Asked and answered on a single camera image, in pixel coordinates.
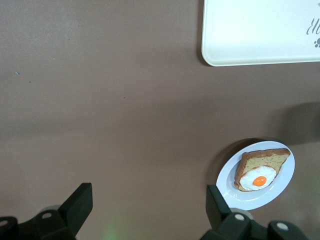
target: egg white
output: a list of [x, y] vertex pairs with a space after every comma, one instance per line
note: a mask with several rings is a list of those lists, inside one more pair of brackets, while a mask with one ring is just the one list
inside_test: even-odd
[[[272, 183], [272, 181], [275, 179], [276, 174], [277, 172], [273, 167], [259, 166], [257, 168], [254, 168], [248, 171], [243, 177], [241, 177], [239, 182], [245, 190], [257, 191], [257, 190], [261, 190], [268, 187]], [[262, 186], [254, 185], [254, 180], [260, 176], [266, 177], [265, 184]]]

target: fried egg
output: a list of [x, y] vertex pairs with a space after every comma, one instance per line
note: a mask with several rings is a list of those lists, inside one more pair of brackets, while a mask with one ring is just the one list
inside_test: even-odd
[[247, 191], [257, 191], [268, 187], [277, 175], [270, 166], [259, 166], [248, 171], [240, 179], [241, 186]]

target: bread crust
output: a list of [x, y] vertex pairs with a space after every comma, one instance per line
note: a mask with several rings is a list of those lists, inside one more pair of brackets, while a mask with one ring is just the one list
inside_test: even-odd
[[[267, 166], [270, 168], [274, 168], [272, 165], [272, 162], [270, 160], [270, 157], [272, 156], [283, 156], [285, 160], [281, 163], [280, 166], [274, 168], [276, 170], [276, 175], [275, 178], [277, 177], [282, 165], [284, 162], [287, 160], [287, 158], [290, 155], [290, 151], [287, 148], [279, 148], [279, 149], [268, 149], [268, 150], [259, 150], [259, 151], [251, 151], [251, 152], [245, 152], [242, 155], [240, 164], [237, 168], [237, 171], [235, 173], [235, 178], [234, 178], [234, 185], [242, 192], [252, 192], [254, 190], [246, 190], [244, 189], [241, 184], [240, 184], [240, 179], [250, 170], [261, 167], [261, 166]], [[257, 163], [254, 167], [248, 168], [247, 164], [249, 160], [251, 159], [265, 159], [266, 160], [263, 163]]]

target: white tray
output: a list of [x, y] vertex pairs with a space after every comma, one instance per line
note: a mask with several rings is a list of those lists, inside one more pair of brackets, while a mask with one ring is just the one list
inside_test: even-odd
[[212, 66], [320, 61], [319, 0], [204, 0], [202, 56]]

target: bread slice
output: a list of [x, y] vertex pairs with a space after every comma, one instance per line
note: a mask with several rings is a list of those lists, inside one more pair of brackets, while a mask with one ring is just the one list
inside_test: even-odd
[[250, 192], [244, 189], [240, 184], [240, 179], [248, 171], [261, 166], [268, 166], [275, 169], [275, 177], [277, 177], [282, 165], [290, 154], [290, 151], [286, 148], [245, 152], [242, 155], [239, 167], [235, 173], [234, 185], [242, 192]]

